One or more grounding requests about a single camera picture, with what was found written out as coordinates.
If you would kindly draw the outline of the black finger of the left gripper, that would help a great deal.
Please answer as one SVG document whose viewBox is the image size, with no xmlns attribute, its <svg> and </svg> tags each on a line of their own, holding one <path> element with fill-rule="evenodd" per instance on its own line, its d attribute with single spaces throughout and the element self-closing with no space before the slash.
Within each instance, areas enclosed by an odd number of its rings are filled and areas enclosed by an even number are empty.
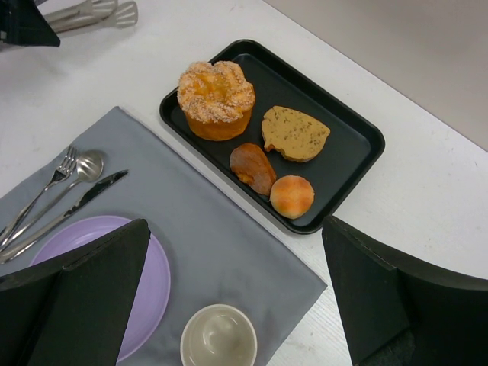
<svg viewBox="0 0 488 366">
<path fill-rule="evenodd" d="M 41 14 L 44 1 L 1 0 L 1 51 L 20 47 L 59 47 L 60 39 Z"/>
</svg>

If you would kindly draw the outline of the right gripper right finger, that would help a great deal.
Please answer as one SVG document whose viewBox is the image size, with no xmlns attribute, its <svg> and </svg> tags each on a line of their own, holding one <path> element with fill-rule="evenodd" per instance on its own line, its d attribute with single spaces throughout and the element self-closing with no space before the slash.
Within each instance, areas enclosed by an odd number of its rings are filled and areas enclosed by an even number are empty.
<svg viewBox="0 0 488 366">
<path fill-rule="evenodd" d="M 323 245 L 354 365 L 485 365 L 487 281 L 327 216 Z"/>
</svg>

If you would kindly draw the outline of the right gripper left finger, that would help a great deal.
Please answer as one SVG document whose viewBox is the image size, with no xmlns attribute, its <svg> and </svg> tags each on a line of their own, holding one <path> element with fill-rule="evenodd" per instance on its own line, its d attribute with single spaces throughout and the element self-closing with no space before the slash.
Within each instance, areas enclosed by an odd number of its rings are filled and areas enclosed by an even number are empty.
<svg viewBox="0 0 488 366">
<path fill-rule="evenodd" d="M 1 278 L 3 365 L 114 365 L 146 260 L 137 219 Z"/>
</svg>

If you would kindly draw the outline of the silver metal tongs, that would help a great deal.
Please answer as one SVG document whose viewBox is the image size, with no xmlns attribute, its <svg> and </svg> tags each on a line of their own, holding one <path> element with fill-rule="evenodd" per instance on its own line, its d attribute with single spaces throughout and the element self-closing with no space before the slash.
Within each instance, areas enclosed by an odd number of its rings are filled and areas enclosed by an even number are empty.
<svg viewBox="0 0 488 366">
<path fill-rule="evenodd" d="M 124 29 L 135 26 L 139 20 L 135 1 L 83 1 L 44 16 L 48 25 L 57 33 L 77 31 L 84 27 L 115 27 Z"/>
</svg>

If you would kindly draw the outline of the large orange sugared bread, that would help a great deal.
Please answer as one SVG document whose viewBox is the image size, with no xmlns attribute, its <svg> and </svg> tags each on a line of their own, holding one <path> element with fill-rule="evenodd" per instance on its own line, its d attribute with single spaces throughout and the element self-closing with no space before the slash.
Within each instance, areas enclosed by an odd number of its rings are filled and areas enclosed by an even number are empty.
<svg viewBox="0 0 488 366">
<path fill-rule="evenodd" d="M 237 63 L 218 61 L 192 63 L 178 80 L 177 99 L 195 135 L 225 141 L 245 131 L 256 96 Z"/>
</svg>

